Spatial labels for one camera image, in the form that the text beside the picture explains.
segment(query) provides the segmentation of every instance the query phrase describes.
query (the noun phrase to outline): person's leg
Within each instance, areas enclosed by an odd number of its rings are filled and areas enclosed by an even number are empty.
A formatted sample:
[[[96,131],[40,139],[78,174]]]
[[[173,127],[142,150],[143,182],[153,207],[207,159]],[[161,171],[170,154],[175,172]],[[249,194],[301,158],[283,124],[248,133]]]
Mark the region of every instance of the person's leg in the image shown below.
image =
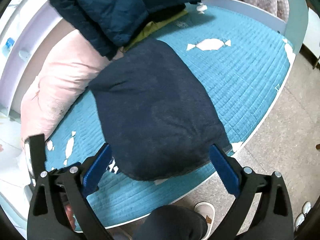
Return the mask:
[[[205,218],[193,210],[162,206],[151,212],[133,240],[201,240],[207,229]]]

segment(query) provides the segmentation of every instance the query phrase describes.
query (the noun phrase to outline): shoe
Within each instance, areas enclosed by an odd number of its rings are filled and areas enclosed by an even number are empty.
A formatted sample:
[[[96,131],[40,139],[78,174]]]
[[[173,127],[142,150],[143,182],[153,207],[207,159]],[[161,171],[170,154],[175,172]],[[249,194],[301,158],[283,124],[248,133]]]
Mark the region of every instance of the shoe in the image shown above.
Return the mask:
[[[295,222],[294,222],[294,228],[297,230],[299,226],[303,223],[304,221],[304,215],[301,213],[300,215],[297,216]]]
[[[215,217],[214,206],[208,202],[200,202],[195,205],[194,211],[202,215],[208,223],[208,231],[202,240],[207,240],[211,234],[213,221]]]
[[[302,214],[306,216],[309,213],[310,209],[311,209],[311,203],[309,201],[305,202],[305,204],[302,206],[302,209],[301,209]]]

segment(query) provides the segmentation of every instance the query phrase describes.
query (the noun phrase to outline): white shelf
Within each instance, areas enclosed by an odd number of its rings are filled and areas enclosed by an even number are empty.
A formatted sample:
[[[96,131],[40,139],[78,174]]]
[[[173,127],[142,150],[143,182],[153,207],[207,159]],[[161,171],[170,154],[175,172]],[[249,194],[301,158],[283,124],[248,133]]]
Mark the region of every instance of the white shelf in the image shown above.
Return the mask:
[[[14,94],[30,59],[61,19],[48,0],[28,0],[3,36],[1,48],[9,37],[15,40],[8,57],[0,53],[0,111],[6,116],[9,115]],[[20,50],[31,54],[27,62],[19,57]]]
[[[320,18],[309,8],[309,21],[303,44],[319,58],[320,56]]]

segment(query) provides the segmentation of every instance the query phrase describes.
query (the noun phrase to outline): tiled floor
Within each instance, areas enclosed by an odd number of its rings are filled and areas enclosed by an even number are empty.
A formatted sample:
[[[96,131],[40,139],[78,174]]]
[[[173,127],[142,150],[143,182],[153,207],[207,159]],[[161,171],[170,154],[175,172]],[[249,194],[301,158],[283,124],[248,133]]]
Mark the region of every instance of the tiled floor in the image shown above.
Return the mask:
[[[305,201],[315,203],[320,195],[320,71],[297,55],[289,79],[278,101],[257,133],[236,156],[243,166],[258,173],[280,171],[290,195],[294,218]],[[197,202],[208,201],[215,206],[214,228],[230,208],[229,195],[217,174],[177,205],[192,208]],[[242,230],[250,225],[259,196],[256,196]],[[143,220],[124,225],[128,233]]]

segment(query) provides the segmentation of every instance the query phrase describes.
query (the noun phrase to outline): metal screw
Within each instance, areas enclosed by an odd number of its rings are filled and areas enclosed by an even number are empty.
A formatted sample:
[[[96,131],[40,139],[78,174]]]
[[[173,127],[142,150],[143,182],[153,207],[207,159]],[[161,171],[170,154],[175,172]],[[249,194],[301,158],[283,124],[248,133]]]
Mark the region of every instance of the metal screw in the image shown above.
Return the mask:
[[[73,166],[70,168],[71,173],[76,173],[77,171],[78,171],[78,167],[76,167],[76,166]]]
[[[282,174],[279,171],[275,171],[275,176],[280,178],[282,176]]]
[[[244,167],[243,170],[246,174],[250,174],[252,172],[252,169],[250,167]]]
[[[48,173],[46,171],[43,171],[43,172],[40,173],[40,177],[41,178],[44,178],[47,175],[48,175]]]

